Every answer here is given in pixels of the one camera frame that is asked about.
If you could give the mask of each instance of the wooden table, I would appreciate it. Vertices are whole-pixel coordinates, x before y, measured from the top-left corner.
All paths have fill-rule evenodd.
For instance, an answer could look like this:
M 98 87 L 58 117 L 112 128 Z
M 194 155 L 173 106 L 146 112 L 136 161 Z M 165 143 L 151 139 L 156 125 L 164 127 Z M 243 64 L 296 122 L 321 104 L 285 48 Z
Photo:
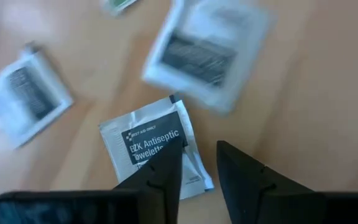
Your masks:
M 219 116 L 186 101 L 216 190 L 181 201 L 180 223 L 229 223 L 216 170 L 218 139 L 312 189 L 358 190 L 358 1 L 260 4 L 276 23 L 236 110 Z M 36 40 L 75 97 L 70 110 L 19 150 L 0 131 L 0 193 L 117 184 L 98 124 L 169 94 L 140 80 L 169 7 L 140 0 L 116 19 L 97 0 L 0 0 L 0 69 Z

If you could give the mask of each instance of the black label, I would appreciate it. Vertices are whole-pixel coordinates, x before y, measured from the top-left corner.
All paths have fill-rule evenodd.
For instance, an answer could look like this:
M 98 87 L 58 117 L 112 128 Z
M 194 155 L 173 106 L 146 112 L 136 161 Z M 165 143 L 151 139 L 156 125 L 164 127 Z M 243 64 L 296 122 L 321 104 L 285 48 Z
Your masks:
M 20 68 L 9 75 L 9 84 L 37 120 L 56 108 L 47 93 L 35 82 L 28 68 Z
M 221 86 L 235 55 L 235 51 L 214 43 L 173 33 L 162 62 L 204 82 Z
M 188 145 L 178 112 L 141 124 L 121 134 L 134 165 L 149 160 L 177 136 L 184 140 L 184 146 Z

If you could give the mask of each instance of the light wood surface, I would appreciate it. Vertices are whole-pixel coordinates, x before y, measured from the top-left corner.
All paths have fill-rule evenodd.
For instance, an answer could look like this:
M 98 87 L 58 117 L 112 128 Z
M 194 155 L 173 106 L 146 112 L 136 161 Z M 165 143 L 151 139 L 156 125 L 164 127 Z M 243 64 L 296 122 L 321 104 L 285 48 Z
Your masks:
M 358 1 L 262 0 L 275 24 L 236 110 L 186 101 L 216 190 L 181 201 L 180 223 L 229 223 L 218 183 L 218 139 L 316 190 L 358 190 Z M 111 189 L 98 124 L 169 94 L 142 66 L 169 1 L 139 0 L 119 18 L 98 0 L 0 0 L 0 69 L 31 40 L 45 46 L 75 104 L 23 148 L 0 131 L 0 193 Z

